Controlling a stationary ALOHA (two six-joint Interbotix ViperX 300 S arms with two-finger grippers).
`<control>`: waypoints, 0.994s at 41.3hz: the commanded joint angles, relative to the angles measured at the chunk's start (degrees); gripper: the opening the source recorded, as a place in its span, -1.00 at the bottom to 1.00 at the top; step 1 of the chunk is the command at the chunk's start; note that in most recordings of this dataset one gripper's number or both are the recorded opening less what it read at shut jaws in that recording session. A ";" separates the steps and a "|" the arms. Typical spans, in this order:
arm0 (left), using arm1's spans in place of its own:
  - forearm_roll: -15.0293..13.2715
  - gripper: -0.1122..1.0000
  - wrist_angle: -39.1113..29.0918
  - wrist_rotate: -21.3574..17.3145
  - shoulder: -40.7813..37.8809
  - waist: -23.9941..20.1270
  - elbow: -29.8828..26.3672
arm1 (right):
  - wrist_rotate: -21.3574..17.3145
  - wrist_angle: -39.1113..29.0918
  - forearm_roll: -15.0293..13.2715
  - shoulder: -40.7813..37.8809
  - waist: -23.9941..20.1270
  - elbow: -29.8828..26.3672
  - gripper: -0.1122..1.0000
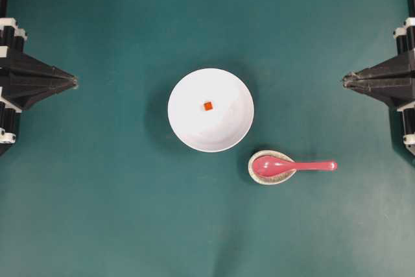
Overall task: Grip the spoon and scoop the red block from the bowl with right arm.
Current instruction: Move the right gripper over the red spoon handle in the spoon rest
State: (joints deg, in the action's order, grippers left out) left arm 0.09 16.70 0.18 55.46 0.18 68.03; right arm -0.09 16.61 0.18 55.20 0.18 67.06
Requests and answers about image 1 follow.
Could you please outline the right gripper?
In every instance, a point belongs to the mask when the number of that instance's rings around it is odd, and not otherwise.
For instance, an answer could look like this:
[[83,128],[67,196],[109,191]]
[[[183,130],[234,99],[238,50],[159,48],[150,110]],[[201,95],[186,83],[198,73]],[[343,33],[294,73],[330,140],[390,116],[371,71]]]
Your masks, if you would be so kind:
[[342,79],[343,86],[396,108],[403,122],[403,143],[414,155],[414,17],[394,31],[398,55]]

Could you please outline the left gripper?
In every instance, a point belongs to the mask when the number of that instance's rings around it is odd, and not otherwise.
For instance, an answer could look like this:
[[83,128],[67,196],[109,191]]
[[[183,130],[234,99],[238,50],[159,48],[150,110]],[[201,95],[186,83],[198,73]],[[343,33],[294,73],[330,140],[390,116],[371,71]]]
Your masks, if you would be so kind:
[[[14,18],[1,18],[1,155],[19,137],[22,110],[76,88],[76,77],[23,52],[27,33]],[[12,72],[52,78],[11,78]]]

